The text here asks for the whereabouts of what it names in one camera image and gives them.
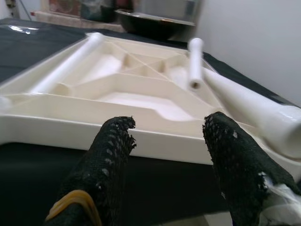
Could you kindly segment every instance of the white plastic tray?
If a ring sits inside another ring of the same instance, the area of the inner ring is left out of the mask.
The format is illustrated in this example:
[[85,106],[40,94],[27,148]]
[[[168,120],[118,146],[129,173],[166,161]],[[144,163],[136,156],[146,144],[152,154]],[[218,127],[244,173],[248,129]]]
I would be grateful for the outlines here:
[[300,178],[299,160],[271,149],[256,125],[235,108],[227,109],[206,82],[198,91],[188,91],[186,50],[104,37],[47,91],[33,92],[86,43],[84,39],[0,86],[0,144],[88,149],[102,123],[123,115],[136,121],[130,131],[137,141],[132,155],[212,164],[202,124],[205,116],[221,111],[235,116],[275,161]]

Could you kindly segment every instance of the yellow rubber band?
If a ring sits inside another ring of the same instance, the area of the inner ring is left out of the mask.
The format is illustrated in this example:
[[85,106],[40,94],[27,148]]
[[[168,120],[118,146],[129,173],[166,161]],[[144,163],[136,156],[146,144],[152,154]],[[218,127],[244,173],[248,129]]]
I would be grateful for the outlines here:
[[49,214],[46,217],[46,221],[60,214],[72,203],[78,203],[84,208],[85,213],[89,216],[93,225],[102,226],[102,222],[93,199],[83,190],[73,190],[57,201],[50,209]]

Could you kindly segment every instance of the black cloth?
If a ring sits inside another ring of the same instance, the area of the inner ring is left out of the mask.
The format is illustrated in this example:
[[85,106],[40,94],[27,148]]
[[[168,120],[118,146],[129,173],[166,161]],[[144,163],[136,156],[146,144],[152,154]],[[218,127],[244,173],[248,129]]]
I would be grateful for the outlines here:
[[[27,34],[9,25],[38,30]],[[0,20],[0,82],[84,38],[86,32],[176,48],[187,46],[103,29],[3,19]],[[275,95],[214,57],[205,53],[204,58],[222,75],[266,97]],[[0,225],[40,226],[55,202],[62,179],[83,154],[81,150],[42,145],[1,145]],[[126,178],[122,208],[122,222],[126,226],[147,226],[227,209],[209,165],[131,156]]]

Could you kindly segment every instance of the white cylindrical tube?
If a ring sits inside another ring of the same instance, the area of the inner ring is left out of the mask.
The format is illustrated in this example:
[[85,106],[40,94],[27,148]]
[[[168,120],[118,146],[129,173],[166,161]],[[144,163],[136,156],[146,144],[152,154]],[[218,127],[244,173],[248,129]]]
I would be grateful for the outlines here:
[[301,158],[301,109],[278,104],[215,72],[204,70],[215,93],[255,125],[278,153]]
[[193,38],[188,43],[188,50],[190,51],[190,65],[189,65],[189,88],[196,91],[201,87],[203,81],[202,75],[202,55],[203,41],[199,38]]
[[78,65],[93,50],[99,47],[104,41],[104,36],[100,33],[92,33],[87,37],[87,41],[71,54],[66,60],[51,71],[43,80],[39,81],[29,91],[30,93],[48,93],[53,86],[67,76],[73,68]]

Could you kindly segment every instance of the dark bowl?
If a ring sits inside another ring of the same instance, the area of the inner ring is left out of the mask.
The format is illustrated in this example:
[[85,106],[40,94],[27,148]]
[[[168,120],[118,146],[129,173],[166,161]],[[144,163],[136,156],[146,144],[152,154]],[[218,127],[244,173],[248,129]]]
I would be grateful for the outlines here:
[[117,10],[116,13],[127,32],[156,40],[167,40],[189,25],[161,17],[130,13],[122,9]]

